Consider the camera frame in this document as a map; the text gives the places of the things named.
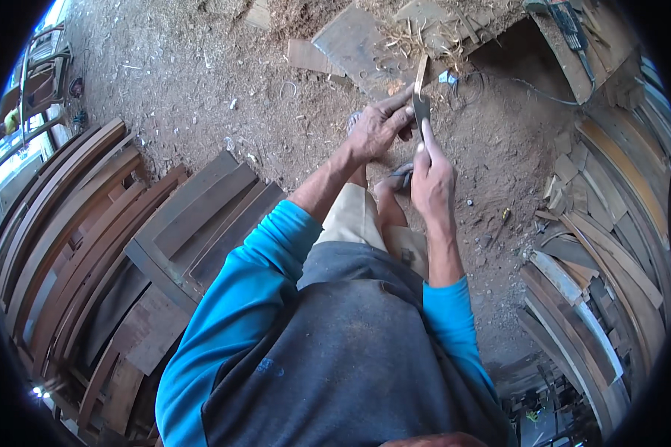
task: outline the foot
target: foot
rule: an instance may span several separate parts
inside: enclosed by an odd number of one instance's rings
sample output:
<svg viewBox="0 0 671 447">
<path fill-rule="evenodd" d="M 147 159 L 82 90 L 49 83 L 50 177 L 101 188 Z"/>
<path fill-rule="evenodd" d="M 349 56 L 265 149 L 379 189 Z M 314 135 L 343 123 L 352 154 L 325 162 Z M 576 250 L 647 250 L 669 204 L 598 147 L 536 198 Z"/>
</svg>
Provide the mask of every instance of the foot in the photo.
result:
<svg viewBox="0 0 671 447">
<path fill-rule="evenodd" d="M 353 128 L 356 126 L 356 122 L 360 119 L 360 114 L 362 114 L 360 110 L 358 112 L 353 112 L 350 114 L 348 117 L 348 124 L 346 124 L 346 134 L 350 136 L 350 134 L 353 133 Z"/>
<path fill-rule="evenodd" d="M 394 194 L 410 186 L 410 179 L 413 174 L 413 163 L 403 163 L 395 169 L 392 174 L 385 177 L 378 184 L 375 185 L 373 191 L 377 196 L 382 194 Z"/>
</svg>

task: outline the ground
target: ground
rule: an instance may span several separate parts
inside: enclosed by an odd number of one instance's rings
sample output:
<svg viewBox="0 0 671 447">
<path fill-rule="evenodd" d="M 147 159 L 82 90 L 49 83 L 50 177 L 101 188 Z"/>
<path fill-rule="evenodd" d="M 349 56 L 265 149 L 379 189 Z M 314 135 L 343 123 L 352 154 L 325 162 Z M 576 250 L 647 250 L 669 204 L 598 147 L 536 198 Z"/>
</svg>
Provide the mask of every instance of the ground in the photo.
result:
<svg viewBox="0 0 671 447">
<path fill-rule="evenodd" d="M 384 13 L 392 13 L 404 3 L 376 0 L 366 6 L 376 12 L 386 4 Z M 509 1 L 494 3 L 516 7 Z M 137 133 L 155 178 L 180 162 L 198 170 L 229 149 L 263 180 L 293 191 L 344 140 L 347 117 L 368 98 L 349 83 L 288 67 L 293 26 L 281 23 L 271 33 L 250 27 L 243 23 L 244 4 L 73 0 L 66 33 L 76 55 L 73 74 L 84 76 L 86 88 L 69 110 L 86 111 L 91 123 L 121 117 Z M 298 31 L 299 37 L 309 37 L 304 32 L 317 31 L 346 3 L 315 10 L 316 1 L 299 4 L 311 6 L 306 10 L 311 28 Z M 533 241 L 532 217 L 551 173 L 553 139 L 571 127 L 573 118 L 566 106 L 504 79 L 522 77 L 567 99 L 560 67 L 536 26 L 528 19 L 519 22 L 498 43 L 491 41 L 471 56 L 487 74 L 461 83 L 460 94 L 471 100 L 465 107 L 446 85 L 427 90 L 434 102 L 435 134 L 459 173 L 458 241 L 479 349 L 494 375 L 538 351 L 517 322 L 515 310 L 524 304 L 517 271 Z M 384 159 L 369 165 L 371 185 L 410 159 L 415 144 L 398 142 Z M 401 203 L 411 225 L 422 229 L 409 199 Z M 477 241 L 497 232 L 505 207 L 511 208 L 512 219 L 497 244 L 483 249 Z"/>
</svg>

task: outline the metal tool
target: metal tool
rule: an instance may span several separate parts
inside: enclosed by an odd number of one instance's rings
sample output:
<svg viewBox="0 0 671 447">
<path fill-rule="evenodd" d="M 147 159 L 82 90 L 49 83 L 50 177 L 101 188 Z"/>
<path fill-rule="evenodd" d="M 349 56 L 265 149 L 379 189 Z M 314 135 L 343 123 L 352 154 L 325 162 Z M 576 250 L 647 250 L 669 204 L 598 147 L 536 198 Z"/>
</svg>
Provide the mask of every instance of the metal tool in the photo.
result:
<svg viewBox="0 0 671 447">
<path fill-rule="evenodd" d="M 512 211 L 509 208 L 505 208 L 504 211 L 502 212 L 502 220 L 500 223 L 500 228 L 497 229 L 497 232 L 494 234 L 494 237 L 492 237 L 492 241 L 488 242 L 488 245 L 491 243 L 494 245 L 494 243 L 497 241 L 497 237 L 500 237 L 500 233 L 502 232 L 502 228 L 507 224 L 507 221 L 510 220 L 510 217 L 512 216 Z"/>
<path fill-rule="evenodd" d="M 425 118 L 430 120 L 430 98 L 422 94 L 423 79 L 425 78 L 425 68 L 427 67 L 428 54 L 423 51 L 420 56 L 420 65 L 418 66 L 418 74 L 415 78 L 415 86 L 413 88 L 413 109 L 415 110 L 415 122 L 418 124 L 420 131 L 420 138 L 425 141 L 423 136 L 422 122 Z"/>
<path fill-rule="evenodd" d="M 564 40 L 567 41 L 567 45 L 572 51 L 575 51 L 579 55 L 584 70 L 586 70 L 587 76 L 589 76 L 589 80 L 592 82 L 593 94 L 595 88 L 594 74 L 592 72 L 592 67 L 589 65 L 589 61 L 587 60 L 587 54 L 584 53 L 589 45 L 589 41 L 584 35 L 584 30 L 582 29 L 581 23 L 579 23 L 577 13 L 574 12 L 574 8 L 572 7 L 572 4 L 569 3 L 569 0 L 546 0 L 546 4 L 549 7 L 549 13 L 552 14 L 552 18 L 560 31 L 562 31 Z"/>
</svg>

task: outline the finger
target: finger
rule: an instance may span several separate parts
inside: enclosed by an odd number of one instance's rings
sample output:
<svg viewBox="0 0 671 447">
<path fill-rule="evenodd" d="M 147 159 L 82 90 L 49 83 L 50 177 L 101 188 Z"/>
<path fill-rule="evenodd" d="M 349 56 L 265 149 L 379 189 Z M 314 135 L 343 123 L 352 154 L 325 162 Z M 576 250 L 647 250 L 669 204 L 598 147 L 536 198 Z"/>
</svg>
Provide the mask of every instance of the finger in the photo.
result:
<svg viewBox="0 0 671 447">
<path fill-rule="evenodd" d="M 413 138 L 413 131 L 410 126 L 405 126 L 400 129 L 400 132 L 398 132 L 398 137 L 400 137 L 402 141 L 410 141 Z"/>
<path fill-rule="evenodd" d="M 425 143 L 420 142 L 413 157 L 413 177 L 418 180 L 425 179 L 430 171 L 430 154 L 425 150 Z"/>
<path fill-rule="evenodd" d="M 415 117 L 415 109 L 412 106 L 402 106 L 397 109 L 393 116 L 385 121 L 385 127 L 394 134 L 400 132 Z"/>
<path fill-rule="evenodd" d="M 440 145 L 435 141 L 435 134 L 432 132 L 430 120 L 428 118 L 423 118 L 420 126 L 422 126 L 423 140 L 425 141 L 425 147 L 428 149 L 428 152 L 430 152 L 430 157 L 445 158 L 445 154 L 442 153 Z"/>
<path fill-rule="evenodd" d="M 376 102 L 373 104 L 373 107 L 383 112 L 385 116 L 389 117 L 393 112 L 407 104 L 413 95 L 414 88 L 415 86 L 410 84 L 393 96 L 385 98 L 380 102 Z"/>
</svg>

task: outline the hand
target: hand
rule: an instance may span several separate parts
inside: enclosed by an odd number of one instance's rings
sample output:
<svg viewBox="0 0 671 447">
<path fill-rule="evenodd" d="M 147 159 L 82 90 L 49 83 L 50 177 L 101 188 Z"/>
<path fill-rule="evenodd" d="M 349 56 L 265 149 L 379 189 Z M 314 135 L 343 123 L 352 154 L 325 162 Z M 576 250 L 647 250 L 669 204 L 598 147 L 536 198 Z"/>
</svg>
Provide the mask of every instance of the hand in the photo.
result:
<svg viewBox="0 0 671 447">
<path fill-rule="evenodd" d="M 413 85 L 363 109 L 346 143 L 362 163 L 383 156 L 393 145 L 396 135 L 403 141 L 412 138 L 408 124 L 415 112 L 406 104 L 413 95 Z"/>
<path fill-rule="evenodd" d="M 422 121 L 424 143 L 413 158 L 412 201 L 430 231 L 454 228 L 454 194 L 457 171 L 435 141 L 430 121 Z"/>
</svg>

